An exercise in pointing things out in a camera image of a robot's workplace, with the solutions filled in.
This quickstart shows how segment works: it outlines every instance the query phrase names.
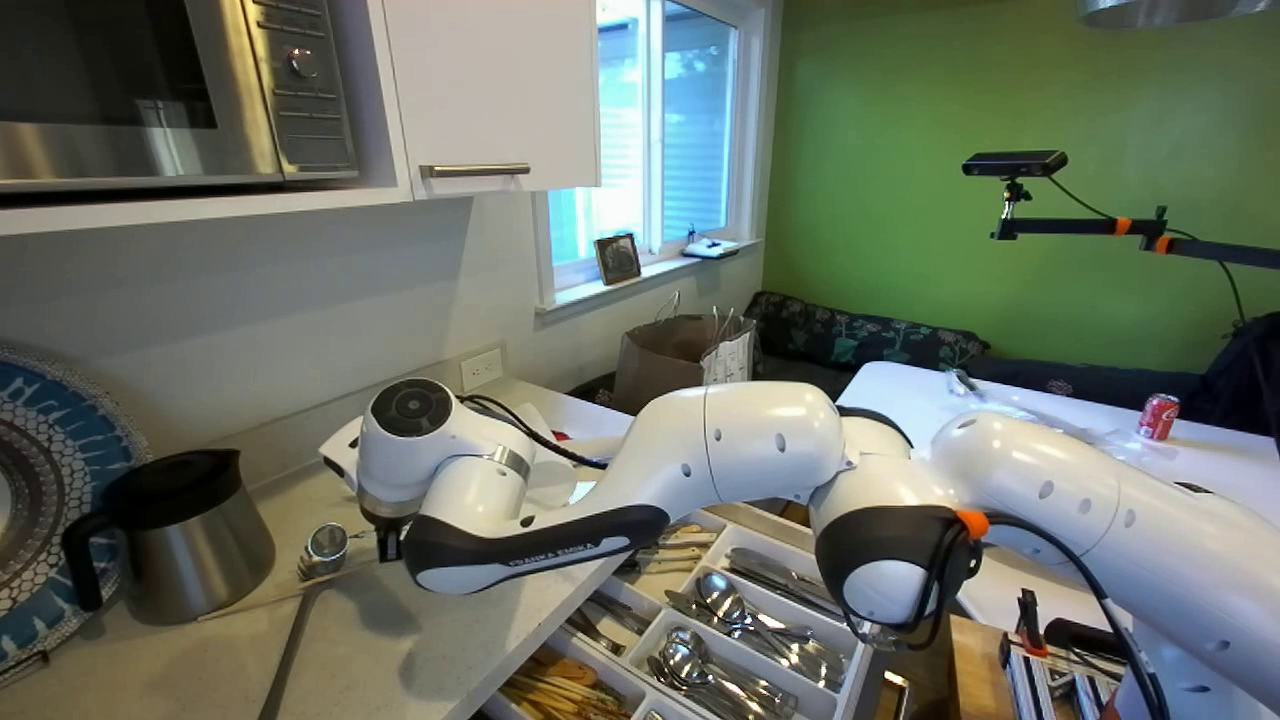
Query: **microwave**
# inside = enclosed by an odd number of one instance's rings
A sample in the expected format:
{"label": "microwave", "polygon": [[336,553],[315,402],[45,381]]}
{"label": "microwave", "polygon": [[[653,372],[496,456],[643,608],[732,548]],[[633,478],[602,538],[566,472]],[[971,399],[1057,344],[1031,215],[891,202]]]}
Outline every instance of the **microwave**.
{"label": "microwave", "polygon": [[328,0],[0,5],[0,201],[357,173]]}

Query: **window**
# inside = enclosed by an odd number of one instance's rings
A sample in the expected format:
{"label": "window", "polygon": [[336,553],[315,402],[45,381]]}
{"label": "window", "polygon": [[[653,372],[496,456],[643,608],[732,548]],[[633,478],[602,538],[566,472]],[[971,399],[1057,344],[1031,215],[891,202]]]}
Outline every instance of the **window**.
{"label": "window", "polygon": [[595,241],[653,273],[687,235],[751,241],[761,0],[595,0],[598,189],[543,196],[546,305],[598,291]]}

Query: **cable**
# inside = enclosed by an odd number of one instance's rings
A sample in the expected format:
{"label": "cable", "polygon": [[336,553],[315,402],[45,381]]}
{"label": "cable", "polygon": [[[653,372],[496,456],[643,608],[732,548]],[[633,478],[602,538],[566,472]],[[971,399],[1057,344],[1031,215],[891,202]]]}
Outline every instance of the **cable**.
{"label": "cable", "polygon": [[[1053,182],[1057,191],[1063,191],[1071,202],[1079,202],[1083,211],[1091,211],[1091,215],[1111,215],[1111,211],[1088,202],[1083,196],[1074,196],[1074,191],[1071,191],[1066,182],[1058,182],[1057,176],[1048,176],[1048,182]],[[1203,242],[1195,231],[1185,231],[1185,226],[1168,226],[1168,231],[1171,231],[1178,242]],[[1233,291],[1233,309],[1236,309],[1233,336],[1239,336],[1239,331],[1248,329],[1248,311],[1243,311],[1243,299],[1239,299],[1236,273],[1233,273],[1225,260],[1217,260],[1217,268],[1225,273],[1228,291]],[[1255,386],[1261,386],[1264,424],[1267,424],[1267,431],[1270,431],[1270,439],[1277,439],[1277,452],[1280,452],[1280,406],[1270,402],[1270,399],[1277,399],[1277,396],[1270,396],[1270,381],[1267,381],[1267,367],[1264,367],[1250,336],[1248,336],[1243,344],[1248,344],[1243,351],[1248,351],[1248,365],[1250,365],[1250,381],[1255,381]]]}
{"label": "cable", "polygon": [[930,608],[930,611],[929,611],[929,604],[930,604],[930,601],[949,604],[949,601],[960,592],[960,585],[965,585],[966,576],[977,576],[977,570],[981,570],[981,553],[966,543],[965,525],[949,525],[949,526],[937,536],[930,553],[929,553],[929,564],[925,564],[929,585],[920,587],[906,625],[889,626],[891,637],[869,637],[869,633],[860,626],[860,617],[851,617],[847,608],[843,608],[843,625],[847,625],[847,633],[851,633],[860,645],[897,649],[897,651],[925,651],[925,649],[930,649],[930,641],[937,641],[937,633],[940,633],[940,625],[942,625],[942,611],[949,611],[949,608]]}
{"label": "cable", "polygon": [[1048,176],[1048,182],[1053,182],[1057,191],[1063,191],[1071,202],[1088,208],[1091,215],[1106,215],[1106,219],[1111,219],[1111,211],[1088,202],[1083,196],[1074,196],[1074,191],[1071,191],[1066,182],[1058,182],[1057,176]]}
{"label": "cable", "polygon": [[530,424],[523,424],[521,413],[512,413],[512,406],[498,402],[496,396],[458,396],[458,402],[466,402],[466,406],[479,413],[479,417],[493,417],[493,421],[505,421],[505,424],[521,429],[530,445],[540,445],[540,446],[546,446],[546,452],[554,452],[554,456],[563,456],[563,461],[571,461],[571,463],[608,468],[602,461],[579,456],[579,452],[571,452],[571,446],[540,436]]}
{"label": "cable", "polygon": [[1003,510],[988,510],[991,525],[1003,525],[1003,526],[1018,526],[1018,532],[1031,532],[1041,536],[1042,543],[1053,543],[1058,554],[1071,561],[1071,569],[1079,570],[1079,578],[1088,585],[1097,608],[1103,611],[1103,619],[1111,625],[1114,641],[1120,641],[1120,651],[1131,666],[1131,679],[1153,710],[1153,720],[1168,720],[1168,699],[1162,699],[1162,686],[1161,686],[1161,677],[1148,670],[1145,656],[1136,651],[1131,637],[1123,633],[1123,625],[1114,619],[1111,604],[1106,604],[1106,592],[1103,585],[1088,570],[1088,564],[1057,536],[1048,536],[1042,526],[1018,521],[1018,516],[1003,516]]}

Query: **green wall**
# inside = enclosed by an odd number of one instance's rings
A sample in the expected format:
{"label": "green wall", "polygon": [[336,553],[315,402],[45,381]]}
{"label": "green wall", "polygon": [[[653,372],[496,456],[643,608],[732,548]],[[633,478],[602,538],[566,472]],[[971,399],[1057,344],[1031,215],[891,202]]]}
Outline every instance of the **green wall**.
{"label": "green wall", "polygon": [[[971,329],[1003,355],[1203,367],[1236,318],[1208,260],[997,242],[971,151],[1063,148],[1074,196],[1280,246],[1280,15],[1091,31],[1071,0],[786,0],[763,289]],[[1027,181],[1018,215],[1083,215]],[[1248,316],[1280,273],[1233,273]]]}

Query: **microwave door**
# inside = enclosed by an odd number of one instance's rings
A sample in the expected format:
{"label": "microwave door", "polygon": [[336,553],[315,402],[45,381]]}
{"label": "microwave door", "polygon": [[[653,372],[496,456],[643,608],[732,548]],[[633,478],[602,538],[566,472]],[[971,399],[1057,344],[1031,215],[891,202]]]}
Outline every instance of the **microwave door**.
{"label": "microwave door", "polygon": [[0,0],[0,191],[280,181],[241,0]]}

